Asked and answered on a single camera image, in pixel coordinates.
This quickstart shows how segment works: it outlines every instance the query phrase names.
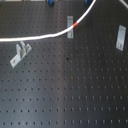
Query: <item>white wire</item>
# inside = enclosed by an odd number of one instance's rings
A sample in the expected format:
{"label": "white wire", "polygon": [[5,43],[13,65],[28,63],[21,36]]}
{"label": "white wire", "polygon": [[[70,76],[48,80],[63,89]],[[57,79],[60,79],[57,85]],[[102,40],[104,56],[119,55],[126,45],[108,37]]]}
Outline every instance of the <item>white wire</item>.
{"label": "white wire", "polygon": [[[77,23],[80,23],[83,20],[83,18],[89,13],[89,11],[91,10],[91,8],[93,7],[95,2],[96,2],[96,0],[93,0],[92,4],[87,9],[87,11],[77,20]],[[67,28],[61,32],[55,33],[55,34],[47,34],[47,35],[33,36],[33,37],[1,38],[0,42],[39,40],[39,39],[44,39],[44,38],[49,38],[49,37],[57,37],[57,36],[60,36],[64,33],[67,33],[71,29],[73,29],[73,25],[70,26],[69,28]]]}
{"label": "white wire", "polygon": [[128,4],[124,0],[119,0],[127,9],[128,9]]}
{"label": "white wire", "polygon": [[92,9],[93,5],[95,4],[96,0],[93,0],[92,4],[89,6],[89,8],[87,9],[87,11],[77,20],[77,23],[79,24],[84,17],[89,13],[89,11]]}

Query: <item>cable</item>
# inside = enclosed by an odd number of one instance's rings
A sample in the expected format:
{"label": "cable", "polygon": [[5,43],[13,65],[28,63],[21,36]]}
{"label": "cable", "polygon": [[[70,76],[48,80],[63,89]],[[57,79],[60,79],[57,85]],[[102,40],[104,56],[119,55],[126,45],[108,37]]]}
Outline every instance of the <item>cable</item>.
{"label": "cable", "polygon": [[128,4],[124,0],[119,0],[127,9],[128,9]]}
{"label": "cable", "polygon": [[12,41],[27,41],[27,40],[39,40],[39,39],[44,39],[44,38],[49,38],[49,37],[57,37],[60,36],[64,33],[67,33],[68,31],[70,31],[71,29],[73,29],[75,26],[78,25],[78,23],[80,23],[84,17],[89,13],[89,11],[92,9],[93,5],[95,4],[96,0],[93,0],[93,2],[91,3],[91,5],[89,6],[89,8],[87,9],[87,11],[69,28],[55,33],[55,34],[47,34],[47,35],[41,35],[41,36],[33,36],[33,37],[17,37],[17,38],[1,38],[0,42],[12,42]]}

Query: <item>mounting bracket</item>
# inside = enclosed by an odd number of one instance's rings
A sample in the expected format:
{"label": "mounting bracket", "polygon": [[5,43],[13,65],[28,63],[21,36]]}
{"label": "mounting bracket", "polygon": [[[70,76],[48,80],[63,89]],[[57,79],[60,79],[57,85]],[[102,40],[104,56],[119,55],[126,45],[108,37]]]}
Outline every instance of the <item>mounting bracket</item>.
{"label": "mounting bracket", "polygon": [[19,44],[16,44],[16,51],[17,51],[17,55],[15,55],[11,60],[10,63],[12,65],[12,67],[14,68],[30,51],[31,51],[31,46],[29,44],[27,44],[25,46],[25,43],[23,41],[20,41],[21,47],[19,46]]}
{"label": "mounting bracket", "polygon": [[[73,16],[67,16],[67,28],[69,28],[72,25],[73,25]],[[67,38],[70,38],[70,39],[73,39],[74,38],[73,29],[71,29],[67,33]]]}
{"label": "mounting bracket", "polygon": [[116,48],[121,51],[123,51],[124,48],[125,33],[126,33],[126,28],[120,25],[118,30]]}

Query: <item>black surface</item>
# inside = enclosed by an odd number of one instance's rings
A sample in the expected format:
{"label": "black surface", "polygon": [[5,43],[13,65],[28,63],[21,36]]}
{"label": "black surface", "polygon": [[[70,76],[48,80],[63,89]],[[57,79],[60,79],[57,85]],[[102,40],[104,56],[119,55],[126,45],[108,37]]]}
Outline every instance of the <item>black surface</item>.
{"label": "black surface", "polygon": [[[0,38],[61,31],[86,11],[83,1],[1,3]],[[18,42],[0,43],[0,128],[127,128],[128,36],[115,48],[128,10],[97,0],[67,34],[30,43],[33,50],[12,69]]]}

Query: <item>blue object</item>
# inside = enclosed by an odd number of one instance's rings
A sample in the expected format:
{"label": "blue object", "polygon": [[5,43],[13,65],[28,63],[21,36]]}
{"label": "blue object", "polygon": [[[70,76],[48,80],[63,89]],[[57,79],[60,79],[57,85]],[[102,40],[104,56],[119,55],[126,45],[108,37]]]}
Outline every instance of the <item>blue object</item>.
{"label": "blue object", "polygon": [[52,6],[54,4],[53,0],[48,0],[48,3]]}
{"label": "blue object", "polygon": [[90,3],[90,0],[85,0],[85,4],[89,4]]}

